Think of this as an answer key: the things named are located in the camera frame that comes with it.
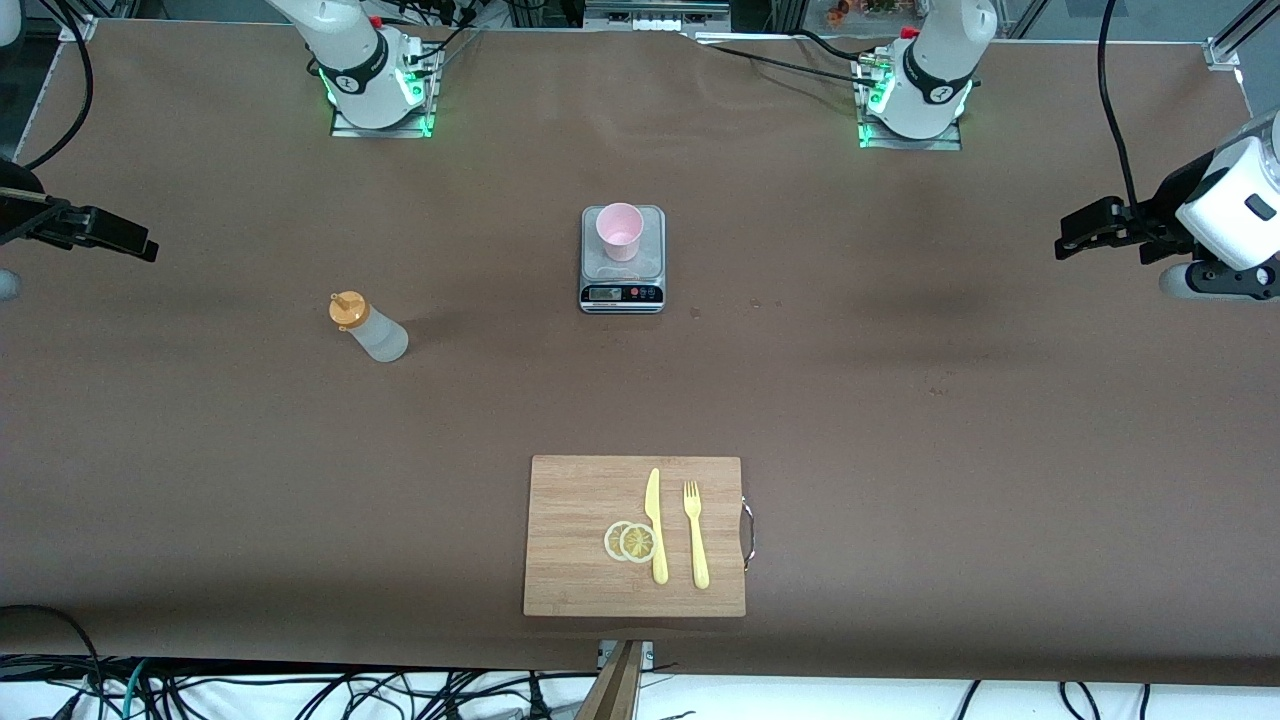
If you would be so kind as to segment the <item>clear sauce bottle orange cap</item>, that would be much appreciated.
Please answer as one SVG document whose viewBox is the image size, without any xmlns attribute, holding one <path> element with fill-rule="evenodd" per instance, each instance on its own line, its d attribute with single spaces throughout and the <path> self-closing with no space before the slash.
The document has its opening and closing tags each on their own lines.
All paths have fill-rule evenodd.
<svg viewBox="0 0 1280 720">
<path fill-rule="evenodd" d="M 333 293 L 329 315 L 340 332 L 353 337 L 378 363 L 393 363 L 408 348 L 407 331 L 376 310 L 360 292 L 348 290 Z"/>
</svg>

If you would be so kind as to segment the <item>pink plastic cup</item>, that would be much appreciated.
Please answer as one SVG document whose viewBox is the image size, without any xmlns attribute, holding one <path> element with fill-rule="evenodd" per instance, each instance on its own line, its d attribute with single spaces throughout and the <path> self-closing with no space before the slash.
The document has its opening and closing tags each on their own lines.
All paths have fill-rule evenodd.
<svg viewBox="0 0 1280 720">
<path fill-rule="evenodd" d="M 628 263 L 639 254 L 639 240 L 645 220 L 641 210 L 628 202 L 604 206 L 595 219 L 595 231 L 605 255 L 617 263 Z"/>
</svg>

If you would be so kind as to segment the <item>silver digital kitchen scale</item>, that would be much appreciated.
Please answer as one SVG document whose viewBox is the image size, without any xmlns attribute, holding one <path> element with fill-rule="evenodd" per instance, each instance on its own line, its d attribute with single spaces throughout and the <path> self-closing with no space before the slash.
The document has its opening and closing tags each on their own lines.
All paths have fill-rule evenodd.
<svg viewBox="0 0 1280 720">
<path fill-rule="evenodd" d="M 655 205 L 635 205 L 645 228 L 639 254 L 628 263 L 611 260 L 595 231 L 605 205 L 582 210 L 580 223 L 579 306 L 589 314 L 658 314 L 666 306 L 666 214 Z"/>
</svg>

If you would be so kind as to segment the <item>white power strip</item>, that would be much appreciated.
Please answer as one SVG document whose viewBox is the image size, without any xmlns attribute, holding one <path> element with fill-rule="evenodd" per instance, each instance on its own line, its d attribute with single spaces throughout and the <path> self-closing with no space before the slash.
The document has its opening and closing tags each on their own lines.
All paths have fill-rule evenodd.
<svg viewBox="0 0 1280 720">
<path fill-rule="evenodd" d="M 681 35 L 732 31 L 730 0 L 584 0 L 582 27 Z"/>
</svg>

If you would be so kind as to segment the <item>yellow plastic fork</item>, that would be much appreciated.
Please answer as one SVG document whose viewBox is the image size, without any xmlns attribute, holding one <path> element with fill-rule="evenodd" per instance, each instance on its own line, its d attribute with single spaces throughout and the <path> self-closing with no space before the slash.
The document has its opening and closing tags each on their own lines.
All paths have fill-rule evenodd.
<svg viewBox="0 0 1280 720">
<path fill-rule="evenodd" d="M 692 583 L 705 591 L 710 585 L 710 573 L 700 523 L 701 495 L 695 480 L 684 484 L 684 511 L 689 523 Z"/>
</svg>

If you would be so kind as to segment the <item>yellow plastic knife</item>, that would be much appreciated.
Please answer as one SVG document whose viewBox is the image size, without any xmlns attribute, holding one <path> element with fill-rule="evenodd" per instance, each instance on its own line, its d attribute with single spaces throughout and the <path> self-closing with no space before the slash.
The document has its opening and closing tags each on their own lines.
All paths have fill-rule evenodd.
<svg viewBox="0 0 1280 720">
<path fill-rule="evenodd" d="M 650 559 L 652 577 L 658 585 L 664 585 L 669 582 L 669 569 L 666 557 L 664 538 L 662 532 L 659 468 L 653 468 L 648 477 L 644 509 L 646 518 L 650 521 L 650 528 L 654 538 L 653 555 Z"/>
</svg>

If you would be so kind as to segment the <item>wooden cutting board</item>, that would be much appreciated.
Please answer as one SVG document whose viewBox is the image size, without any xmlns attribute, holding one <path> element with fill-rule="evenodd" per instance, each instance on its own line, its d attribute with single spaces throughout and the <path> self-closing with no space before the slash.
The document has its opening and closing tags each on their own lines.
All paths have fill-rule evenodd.
<svg viewBox="0 0 1280 720">
<path fill-rule="evenodd" d="M 650 562 L 611 559 L 604 534 L 616 521 L 650 527 L 644 503 L 660 469 L 660 511 L 669 582 Z M 684 484 L 701 495 L 710 585 L 692 583 Z M 742 468 L 736 457 L 540 455 L 530 474 L 524 611 L 530 618 L 742 618 Z"/>
</svg>

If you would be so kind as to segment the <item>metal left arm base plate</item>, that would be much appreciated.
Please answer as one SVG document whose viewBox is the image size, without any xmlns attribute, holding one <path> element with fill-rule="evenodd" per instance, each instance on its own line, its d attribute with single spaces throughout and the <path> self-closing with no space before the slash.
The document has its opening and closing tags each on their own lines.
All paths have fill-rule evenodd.
<svg viewBox="0 0 1280 720">
<path fill-rule="evenodd" d="M 888 59 L 883 53 L 860 53 L 850 61 L 852 76 L 858 79 L 873 79 L 874 87 L 855 85 L 852 92 L 858 108 L 858 137 L 861 149 L 911 150 L 911 151 L 960 151 L 963 137 L 959 117 L 954 117 L 946 131 L 932 138 L 908 138 L 895 133 L 883 119 L 870 111 L 870 101 L 881 97 L 883 86 L 891 81 Z"/>
</svg>

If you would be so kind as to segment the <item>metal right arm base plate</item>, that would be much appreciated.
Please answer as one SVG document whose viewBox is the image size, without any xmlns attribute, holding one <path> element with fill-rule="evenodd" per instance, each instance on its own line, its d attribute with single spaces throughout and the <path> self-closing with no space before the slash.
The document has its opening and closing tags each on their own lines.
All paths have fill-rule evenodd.
<svg viewBox="0 0 1280 720">
<path fill-rule="evenodd" d="M 366 128 L 355 124 L 338 106 L 335 95 L 326 88 L 332 108 L 330 135 L 347 138 L 430 138 L 435 132 L 436 110 L 442 91 L 444 60 L 435 55 L 410 70 L 394 70 L 398 101 L 407 104 L 407 113 L 396 123 Z"/>
</svg>

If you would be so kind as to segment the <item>metal bracket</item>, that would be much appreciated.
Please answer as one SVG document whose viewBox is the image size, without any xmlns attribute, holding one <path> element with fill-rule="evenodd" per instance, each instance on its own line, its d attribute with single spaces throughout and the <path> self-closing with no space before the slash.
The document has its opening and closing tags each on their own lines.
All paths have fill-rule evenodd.
<svg viewBox="0 0 1280 720">
<path fill-rule="evenodd" d="M 596 652 L 596 669 L 603 670 L 605 665 L 611 661 L 612 656 L 617 650 L 622 650 L 623 641 L 602 641 L 598 646 Z M 657 669 L 657 657 L 654 652 L 654 644 L 650 641 L 635 641 L 635 644 L 643 652 L 641 671 L 654 673 Z"/>
</svg>

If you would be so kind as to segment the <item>wooden post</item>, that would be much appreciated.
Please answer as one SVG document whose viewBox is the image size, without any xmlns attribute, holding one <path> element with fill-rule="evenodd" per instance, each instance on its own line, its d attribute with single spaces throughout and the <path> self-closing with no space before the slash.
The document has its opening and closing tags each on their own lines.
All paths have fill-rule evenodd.
<svg viewBox="0 0 1280 720">
<path fill-rule="evenodd" d="M 634 720 L 640 682 L 650 661 L 645 641 L 614 642 L 573 720 Z"/>
</svg>

